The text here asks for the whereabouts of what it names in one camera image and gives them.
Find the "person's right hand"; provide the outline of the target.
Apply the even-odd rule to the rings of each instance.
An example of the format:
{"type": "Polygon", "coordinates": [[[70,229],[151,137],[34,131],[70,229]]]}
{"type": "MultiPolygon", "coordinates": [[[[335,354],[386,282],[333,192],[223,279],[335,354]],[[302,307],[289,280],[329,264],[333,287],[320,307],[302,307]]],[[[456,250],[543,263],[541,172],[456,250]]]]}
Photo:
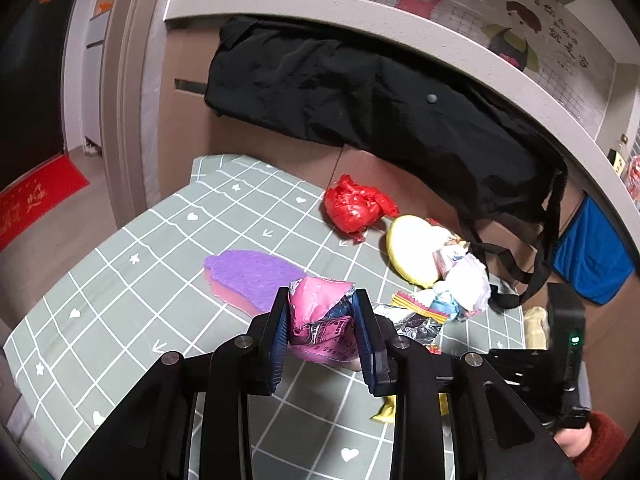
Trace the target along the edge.
{"type": "Polygon", "coordinates": [[[555,442],[571,460],[585,452],[590,445],[591,438],[592,429],[589,424],[580,429],[562,428],[553,436],[555,442]]]}

